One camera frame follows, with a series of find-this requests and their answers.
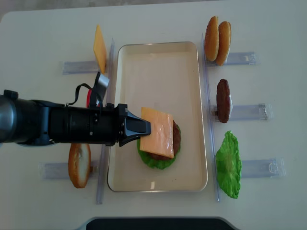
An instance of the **hamburger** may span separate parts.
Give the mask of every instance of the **hamburger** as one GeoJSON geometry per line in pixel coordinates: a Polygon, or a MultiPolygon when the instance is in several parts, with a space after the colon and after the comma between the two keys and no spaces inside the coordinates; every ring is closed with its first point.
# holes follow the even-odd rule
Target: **hamburger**
{"type": "Polygon", "coordinates": [[[151,134],[137,141],[142,161],[151,168],[170,166],[180,151],[181,131],[173,116],[150,108],[142,108],[141,118],[151,123],[151,134]]]}

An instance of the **tray rim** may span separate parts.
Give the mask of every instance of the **tray rim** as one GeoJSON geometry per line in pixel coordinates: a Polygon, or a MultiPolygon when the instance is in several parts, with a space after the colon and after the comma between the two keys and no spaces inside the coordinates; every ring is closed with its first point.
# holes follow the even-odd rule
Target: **tray rim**
{"type": "Polygon", "coordinates": [[[106,175],[106,183],[109,189],[112,192],[115,193],[195,193],[195,192],[201,192],[208,184],[208,163],[207,163],[207,153],[206,153],[206,142],[205,142],[205,129],[204,129],[204,120],[203,120],[203,101],[201,97],[201,76],[200,76],[200,65],[199,65],[199,58],[198,58],[198,49],[197,46],[194,42],[191,41],[178,41],[178,42],[161,42],[161,43],[140,43],[140,44],[126,44],[123,45],[117,53],[117,67],[116,67],[116,77],[115,77],[115,91],[116,91],[116,82],[117,82],[117,75],[118,75],[118,59],[119,59],[119,53],[122,50],[122,48],[126,46],[145,46],[145,45],[161,45],[161,44],[176,44],[176,43],[189,43],[192,44],[195,49],[196,49],[196,59],[197,59],[197,69],[198,69],[198,85],[199,85],[199,92],[200,92],[200,106],[201,106],[201,124],[202,124],[202,133],[203,133],[203,139],[204,139],[204,157],[205,157],[205,166],[206,166],[206,181],[204,185],[200,189],[195,189],[195,190],[188,190],[188,189],[182,189],[182,190],[132,190],[132,191],[118,191],[112,189],[112,187],[109,184],[109,170],[110,170],[110,154],[111,154],[111,148],[108,148],[108,153],[107,153],[107,175],[106,175]]]}

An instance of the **top bun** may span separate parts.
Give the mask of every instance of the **top bun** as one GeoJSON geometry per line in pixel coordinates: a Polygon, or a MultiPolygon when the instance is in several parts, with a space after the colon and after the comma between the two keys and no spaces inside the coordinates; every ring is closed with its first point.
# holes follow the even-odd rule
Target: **top bun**
{"type": "Polygon", "coordinates": [[[219,52],[215,63],[221,66],[227,60],[231,43],[231,24],[229,22],[222,22],[219,25],[219,42],[219,52]]]}
{"type": "Polygon", "coordinates": [[[213,16],[207,25],[205,36],[205,54],[209,61],[214,61],[219,51],[218,24],[218,17],[213,16]]]}

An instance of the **burger patty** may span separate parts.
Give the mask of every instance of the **burger patty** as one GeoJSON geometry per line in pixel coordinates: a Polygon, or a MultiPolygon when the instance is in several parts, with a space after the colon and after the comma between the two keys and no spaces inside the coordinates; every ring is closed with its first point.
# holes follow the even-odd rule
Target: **burger patty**
{"type": "MultiPolygon", "coordinates": [[[[175,122],[173,123],[173,142],[174,142],[173,143],[173,145],[174,145],[174,156],[176,156],[176,154],[178,153],[179,147],[180,147],[181,134],[180,134],[179,128],[177,127],[175,122]]],[[[160,156],[160,155],[149,153],[149,152],[147,154],[152,159],[155,159],[155,160],[168,161],[168,160],[172,159],[172,158],[169,158],[169,157],[164,157],[164,156],[160,156]]]]}
{"type": "Polygon", "coordinates": [[[226,123],[230,117],[231,100],[228,81],[221,79],[216,91],[217,116],[222,123],[226,123]]]}

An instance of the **clear plastic stand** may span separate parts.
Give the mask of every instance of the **clear plastic stand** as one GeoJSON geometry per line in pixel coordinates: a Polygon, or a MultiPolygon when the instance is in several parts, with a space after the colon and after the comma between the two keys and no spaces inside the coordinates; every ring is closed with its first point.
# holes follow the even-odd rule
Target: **clear plastic stand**
{"type": "MultiPolygon", "coordinates": [[[[212,106],[211,112],[215,122],[220,122],[217,117],[217,107],[212,106]]],[[[255,105],[234,105],[228,121],[252,121],[273,119],[273,110],[270,103],[255,105]]]]}
{"type": "MultiPolygon", "coordinates": [[[[114,59],[114,50],[115,50],[115,42],[112,39],[111,48],[109,53],[108,59],[108,77],[110,79],[109,85],[113,85],[113,59],[114,59]]],[[[106,91],[106,103],[112,103],[111,99],[111,90],[106,91]]],[[[110,147],[105,145],[101,148],[100,160],[99,160],[99,175],[98,175],[98,182],[97,182],[97,191],[96,191],[96,204],[101,205],[103,201],[103,194],[105,189],[105,165],[106,165],[106,156],[107,153],[110,152],[110,147]]]]}
{"type": "MultiPolygon", "coordinates": [[[[212,157],[212,169],[215,187],[216,201],[220,202],[220,187],[217,182],[217,170],[215,162],[215,144],[214,144],[214,131],[213,122],[218,121],[216,118],[217,109],[216,106],[211,106],[209,80],[207,68],[215,66],[214,62],[206,61],[206,55],[204,52],[204,36],[201,38],[202,43],[202,69],[204,75],[205,89],[207,93],[206,100],[206,112],[209,129],[210,150],[212,157]]],[[[254,52],[246,53],[229,53],[226,63],[224,65],[255,65],[259,60],[254,52]]],[[[258,104],[258,105],[236,105],[233,106],[231,112],[230,121],[243,121],[243,120],[270,120],[273,118],[273,111],[271,105],[258,104]]],[[[282,158],[274,158],[268,160],[249,160],[242,161],[242,178],[263,178],[263,177],[283,177],[286,176],[284,169],[284,163],[282,158]]]]}
{"type": "Polygon", "coordinates": [[[286,176],[283,158],[242,161],[241,178],[286,176]]]}
{"type": "Polygon", "coordinates": [[[77,73],[97,73],[99,70],[96,61],[66,61],[63,64],[63,75],[77,73]]]}
{"type": "MultiPolygon", "coordinates": [[[[225,65],[256,65],[259,64],[258,56],[255,52],[229,53],[225,65]]],[[[214,61],[206,61],[206,66],[216,66],[214,61]]]]}
{"type": "MultiPolygon", "coordinates": [[[[97,178],[98,163],[98,161],[91,162],[90,178],[97,178]]],[[[40,163],[39,174],[44,180],[69,179],[68,163],[40,163]]]]}

